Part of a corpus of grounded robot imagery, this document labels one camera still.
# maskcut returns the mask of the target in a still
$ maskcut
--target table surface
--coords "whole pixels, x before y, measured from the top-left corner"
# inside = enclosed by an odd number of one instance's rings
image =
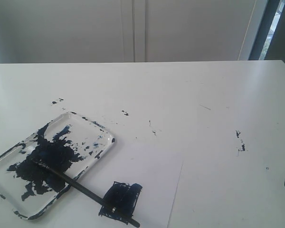
[[[183,156],[170,228],[285,228],[282,61],[0,65],[0,154],[66,111]],[[0,227],[56,227],[70,203],[28,222],[0,198]]]

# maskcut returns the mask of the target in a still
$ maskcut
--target sheet of paper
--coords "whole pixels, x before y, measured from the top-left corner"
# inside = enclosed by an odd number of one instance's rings
[[[140,222],[141,227],[166,228],[180,177],[182,158],[175,152],[143,144],[119,145],[109,153],[80,183],[101,197],[114,181],[142,185],[133,218]],[[100,205],[89,200],[83,194],[76,194],[60,210],[57,216],[61,218],[55,219],[55,227],[86,227],[87,224],[97,228],[131,226],[98,216]]]

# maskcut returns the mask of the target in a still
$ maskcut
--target black brush handle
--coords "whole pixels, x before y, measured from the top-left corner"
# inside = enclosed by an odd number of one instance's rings
[[[132,224],[135,227],[140,227],[141,225],[139,224],[139,222],[137,222],[136,220],[134,220],[133,218],[123,214],[121,211],[119,211],[117,208],[113,207],[112,205],[106,203],[101,197],[97,196],[95,193],[91,192],[89,189],[85,188],[84,186],[82,186],[81,184],[79,184],[77,181],[73,180],[72,178],[70,178],[69,176],[65,175],[62,172],[58,172],[50,167],[44,167],[47,170],[51,171],[52,173],[54,173],[55,175],[59,176],[60,178],[62,178],[66,183],[70,184],[72,187],[76,188],[78,191],[82,192],[83,194],[85,194],[86,196],[90,197],[91,199],[93,199],[94,201],[96,201],[97,203],[99,203],[100,205],[104,206],[106,209],[108,209],[109,211],[113,212],[114,214],[119,215],[120,217],[124,218],[125,220],[127,220],[130,224]]]

